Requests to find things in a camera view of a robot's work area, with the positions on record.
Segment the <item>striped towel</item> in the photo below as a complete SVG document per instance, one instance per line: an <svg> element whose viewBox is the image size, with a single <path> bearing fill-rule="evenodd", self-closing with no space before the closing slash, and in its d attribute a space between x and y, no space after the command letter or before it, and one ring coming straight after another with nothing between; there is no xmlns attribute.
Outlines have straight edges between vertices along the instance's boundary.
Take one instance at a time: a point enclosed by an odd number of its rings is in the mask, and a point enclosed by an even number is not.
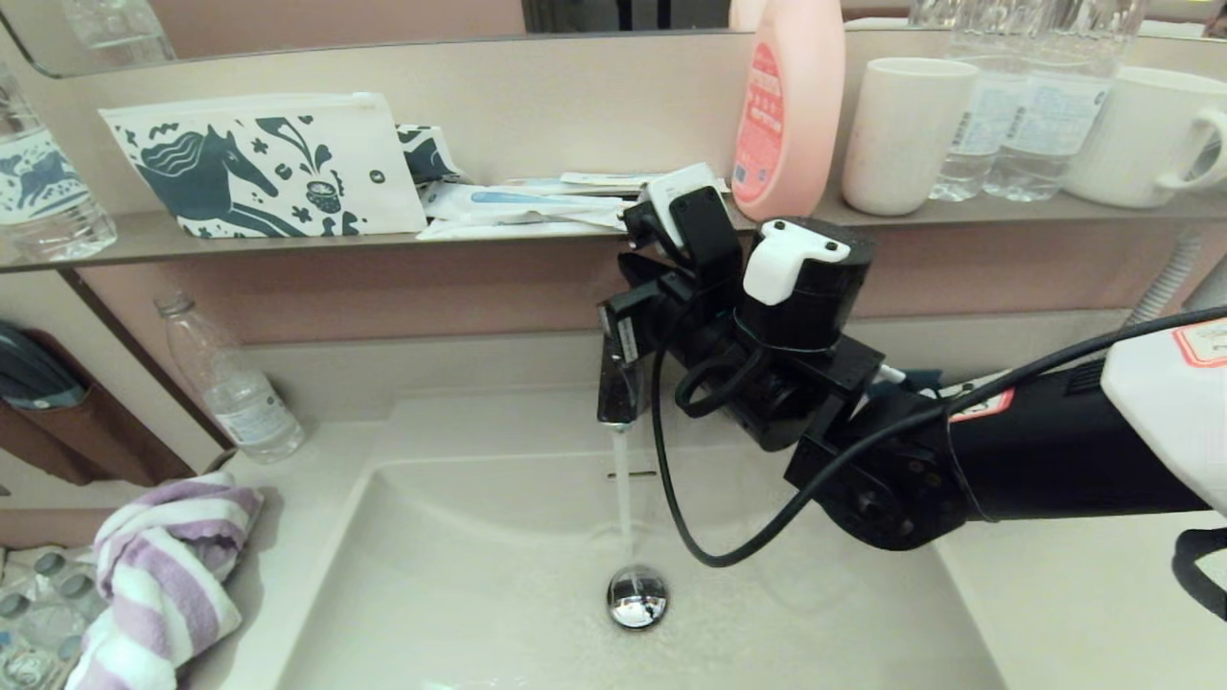
<svg viewBox="0 0 1227 690"><path fill-rule="evenodd" d="M110 602L69 690L173 690L175 669L238 627L222 582L264 497L217 471L155 489L103 523L93 546Z"/></svg>

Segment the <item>mug handle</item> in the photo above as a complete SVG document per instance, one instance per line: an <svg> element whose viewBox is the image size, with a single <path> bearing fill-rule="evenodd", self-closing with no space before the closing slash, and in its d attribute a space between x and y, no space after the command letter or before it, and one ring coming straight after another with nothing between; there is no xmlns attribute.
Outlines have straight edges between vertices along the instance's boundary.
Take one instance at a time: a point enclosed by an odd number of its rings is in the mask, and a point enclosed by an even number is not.
<svg viewBox="0 0 1227 690"><path fill-rule="evenodd" d="M1193 122L1214 128L1218 133L1218 140L1222 141L1223 146L1227 146L1227 113L1223 113L1217 108L1206 108L1205 110L1198 113L1198 115L1193 118ZM1198 151L1196 155L1200 156L1201 151ZM1155 180L1155 184L1169 192L1189 192L1214 187L1223 179L1227 179L1227 155L1225 155L1223 150L1220 149L1214 165L1198 177L1193 179L1184 179L1179 173L1168 172L1161 174L1158 179Z"/></svg>

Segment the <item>sink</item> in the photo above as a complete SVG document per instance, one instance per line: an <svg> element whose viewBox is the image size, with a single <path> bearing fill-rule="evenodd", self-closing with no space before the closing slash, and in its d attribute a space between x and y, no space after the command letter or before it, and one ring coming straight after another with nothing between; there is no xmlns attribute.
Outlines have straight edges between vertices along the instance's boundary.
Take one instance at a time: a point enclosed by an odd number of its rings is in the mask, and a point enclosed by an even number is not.
<svg viewBox="0 0 1227 690"><path fill-rule="evenodd" d="M931 549L876 551L817 506L731 568L686 551L655 478L632 481L634 560L669 613L617 627L628 565L609 453L398 462L367 471L279 688L1004 688ZM633 464L650 467L638 454ZM787 453L670 458L708 550L735 546L794 490Z"/></svg>

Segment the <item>running water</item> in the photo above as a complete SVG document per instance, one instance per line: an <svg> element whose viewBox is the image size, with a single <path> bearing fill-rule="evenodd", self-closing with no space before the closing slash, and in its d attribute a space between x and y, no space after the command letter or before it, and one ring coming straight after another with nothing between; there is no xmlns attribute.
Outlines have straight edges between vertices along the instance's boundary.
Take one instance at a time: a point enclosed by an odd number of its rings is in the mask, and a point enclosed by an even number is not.
<svg viewBox="0 0 1227 690"><path fill-rule="evenodd" d="M634 556L634 535L631 532L631 459L625 431L614 431L614 471L617 480L617 513L622 528L622 550L627 562Z"/></svg>

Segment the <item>bottle cap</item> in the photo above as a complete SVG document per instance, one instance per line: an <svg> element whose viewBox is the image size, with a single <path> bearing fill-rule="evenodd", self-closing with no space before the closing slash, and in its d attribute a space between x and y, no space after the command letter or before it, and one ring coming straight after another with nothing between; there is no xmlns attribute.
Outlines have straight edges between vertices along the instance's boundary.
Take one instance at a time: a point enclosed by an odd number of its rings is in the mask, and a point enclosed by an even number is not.
<svg viewBox="0 0 1227 690"><path fill-rule="evenodd" d="M70 662L77 654L81 653L81 636L74 635L71 637L65 637L64 642L60 643L60 661Z"/></svg>
<svg viewBox="0 0 1227 690"><path fill-rule="evenodd" d="M196 301L183 290L175 290L174 292L166 292L155 297L153 306L157 307L157 313L168 318L190 312L196 306Z"/></svg>
<svg viewBox="0 0 1227 690"><path fill-rule="evenodd" d="M0 599L0 616L13 619L26 613L29 608L29 599L22 597L21 594L9 594L4 599Z"/></svg>
<svg viewBox="0 0 1227 690"><path fill-rule="evenodd" d="M92 588L92 580L83 575L74 575L60 583L60 594L64 594L69 599L79 599L88 594Z"/></svg>
<svg viewBox="0 0 1227 690"><path fill-rule="evenodd" d="M42 575L43 577L50 577L64 567L64 556L56 552L43 554L37 561L34 561L34 572Z"/></svg>

